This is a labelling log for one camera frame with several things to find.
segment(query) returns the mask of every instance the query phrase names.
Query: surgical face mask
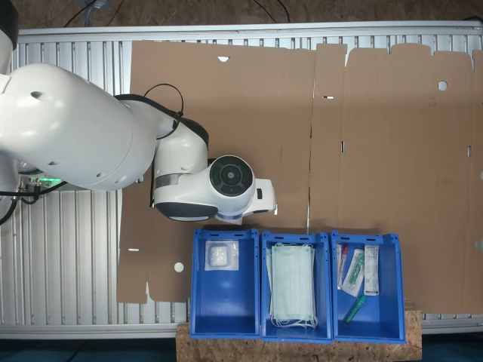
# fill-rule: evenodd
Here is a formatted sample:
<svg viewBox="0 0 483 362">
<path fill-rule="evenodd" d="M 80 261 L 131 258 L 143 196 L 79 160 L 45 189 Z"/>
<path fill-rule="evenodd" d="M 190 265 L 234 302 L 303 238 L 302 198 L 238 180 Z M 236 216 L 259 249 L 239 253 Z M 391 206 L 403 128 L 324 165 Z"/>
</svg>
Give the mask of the surgical face mask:
<svg viewBox="0 0 483 362">
<path fill-rule="evenodd" d="M 277 327 L 315 328 L 314 249 L 308 244 L 276 244 L 271 255 L 272 323 Z"/>
</svg>

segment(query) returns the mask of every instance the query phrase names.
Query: blue plastic bin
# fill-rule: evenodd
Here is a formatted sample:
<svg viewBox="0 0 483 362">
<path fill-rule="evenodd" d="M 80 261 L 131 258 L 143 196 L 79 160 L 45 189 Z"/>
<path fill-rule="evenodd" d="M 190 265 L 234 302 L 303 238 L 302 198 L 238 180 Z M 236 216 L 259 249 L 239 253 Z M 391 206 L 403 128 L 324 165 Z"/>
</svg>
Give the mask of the blue plastic bin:
<svg viewBox="0 0 483 362">
<path fill-rule="evenodd" d="M 238 240 L 238 271 L 205 271 L 206 240 Z M 196 230 L 189 335 L 200 339 L 260 338 L 257 230 Z"/>
<path fill-rule="evenodd" d="M 329 242 L 325 233 L 311 235 L 262 234 L 262 340 L 267 342 L 311 342 L 332 343 L 331 323 L 331 279 Z M 314 291 L 315 310 L 318 325 L 307 327 L 281 328 L 272 325 L 269 314 L 270 285 L 266 270 L 266 248 L 277 243 L 312 244 L 315 249 Z"/>
<path fill-rule="evenodd" d="M 349 247 L 344 278 L 354 249 L 364 249 L 366 244 L 379 244 L 379 296 L 366 296 L 365 304 L 348 325 L 344 323 L 344 318 L 357 299 L 337 289 L 337 243 L 348 244 Z M 405 298 L 398 235 L 343 235 L 332 232 L 331 259 L 334 339 L 346 342 L 406 343 Z M 364 282 L 358 297 L 363 294 Z"/>
</svg>

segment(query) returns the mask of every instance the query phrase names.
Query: wooden board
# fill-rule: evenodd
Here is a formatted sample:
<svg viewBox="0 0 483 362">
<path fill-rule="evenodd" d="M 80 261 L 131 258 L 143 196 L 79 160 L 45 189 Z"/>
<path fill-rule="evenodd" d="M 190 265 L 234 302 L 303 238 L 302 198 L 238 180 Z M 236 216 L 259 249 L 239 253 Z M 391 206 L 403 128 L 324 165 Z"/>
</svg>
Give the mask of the wooden board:
<svg viewBox="0 0 483 362">
<path fill-rule="evenodd" d="M 259 362 L 352 362 L 420 360 L 423 358 L 421 312 L 406 311 L 406 344 L 332 342 L 315 343 L 262 342 L 261 339 L 191 339 L 188 324 L 180 324 L 176 333 L 178 362 L 259 361 Z"/>
</svg>

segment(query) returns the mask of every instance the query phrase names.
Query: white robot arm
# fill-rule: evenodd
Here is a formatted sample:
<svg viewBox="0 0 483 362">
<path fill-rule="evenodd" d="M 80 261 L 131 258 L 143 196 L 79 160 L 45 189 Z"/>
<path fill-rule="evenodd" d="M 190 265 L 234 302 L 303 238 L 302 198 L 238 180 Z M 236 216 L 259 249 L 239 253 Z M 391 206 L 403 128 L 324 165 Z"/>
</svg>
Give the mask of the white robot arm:
<svg viewBox="0 0 483 362">
<path fill-rule="evenodd" d="M 272 183 L 256 179 L 240 158 L 208 165 L 208 133 L 182 112 L 142 96 L 113 97 L 48 64 L 6 75 L 2 58 L 10 59 L 14 46 L 0 32 L 3 202 L 18 189 L 21 161 L 82 188 L 116 190 L 141 178 L 155 155 L 154 204 L 171 219 L 240 220 L 275 209 Z"/>
</svg>

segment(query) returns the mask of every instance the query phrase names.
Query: cardboard sheet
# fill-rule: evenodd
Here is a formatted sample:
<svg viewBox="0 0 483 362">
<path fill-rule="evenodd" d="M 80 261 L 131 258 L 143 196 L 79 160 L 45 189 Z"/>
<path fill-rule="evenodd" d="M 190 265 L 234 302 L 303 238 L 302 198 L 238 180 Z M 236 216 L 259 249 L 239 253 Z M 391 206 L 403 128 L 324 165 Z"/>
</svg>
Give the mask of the cardboard sheet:
<svg viewBox="0 0 483 362">
<path fill-rule="evenodd" d="M 315 52 L 305 50 L 140 41 L 133 43 L 131 93 L 175 85 L 185 116 L 210 134 L 210 158 L 237 155 L 255 177 L 272 180 L 278 216 L 248 217 L 243 228 L 305 232 L 314 66 Z M 169 87 L 149 98 L 180 108 Z M 123 191 L 118 302 L 145 303 L 146 282 L 155 301 L 185 302 L 193 230 L 204 224 L 173 222 L 149 208 L 149 181 L 147 173 Z M 176 262 L 183 272 L 175 272 Z"/>
<path fill-rule="evenodd" d="M 317 47 L 311 231 L 397 233 L 406 299 L 483 313 L 481 52 L 474 72 L 418 44 L 355 49 L 344 68 L 345 54 Z"/>
</svg>

